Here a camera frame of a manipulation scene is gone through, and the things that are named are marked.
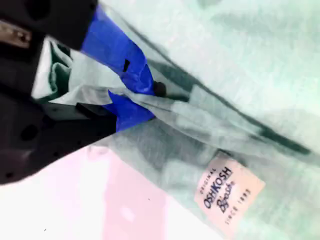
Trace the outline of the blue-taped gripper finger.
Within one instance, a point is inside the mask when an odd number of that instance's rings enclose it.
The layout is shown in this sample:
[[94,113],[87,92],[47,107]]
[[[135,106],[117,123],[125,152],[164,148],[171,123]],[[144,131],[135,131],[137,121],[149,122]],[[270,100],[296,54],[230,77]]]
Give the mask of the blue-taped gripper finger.
[[58,159],[116,132],[117,117],[86,103],[36,103],[0,95],[0,183],[30,177]]
[[116,73],[132,92],[163,97],[166,87],[153,79],[143,51],[107,16],[96,0],[26,0],[34,21],[48,20],[50,46],[70,60],[79,51]]

